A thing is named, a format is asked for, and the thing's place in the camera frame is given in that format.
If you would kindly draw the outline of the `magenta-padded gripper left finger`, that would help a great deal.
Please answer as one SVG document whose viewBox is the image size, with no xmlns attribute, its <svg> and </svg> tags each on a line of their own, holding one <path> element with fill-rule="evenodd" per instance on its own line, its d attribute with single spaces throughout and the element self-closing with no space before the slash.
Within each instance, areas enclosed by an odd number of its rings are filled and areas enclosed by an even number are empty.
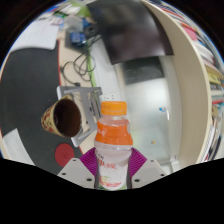
<svg viewBox="0 0 224 224">
<path fill-rule="evenodd" d="M 78 186 L 96 189 L 98 187 L 98 164 L 95 149 L 90 149 L 80 158 L 71 158 L 58 176 Z"/>
</svg>

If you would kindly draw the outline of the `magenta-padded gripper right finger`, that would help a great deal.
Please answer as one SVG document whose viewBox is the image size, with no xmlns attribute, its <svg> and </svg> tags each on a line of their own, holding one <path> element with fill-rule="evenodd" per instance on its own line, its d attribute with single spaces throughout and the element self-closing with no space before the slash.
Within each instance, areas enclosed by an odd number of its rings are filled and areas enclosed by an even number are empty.
<svg viewBox="0 0 224 224">
<path fill-rule="evenodd" d="M 147 159 L 133 148 L 129 158 L 129 188 L 146 186 L 166 176 L 165 171 L 155 159 Z"/>
</svg>

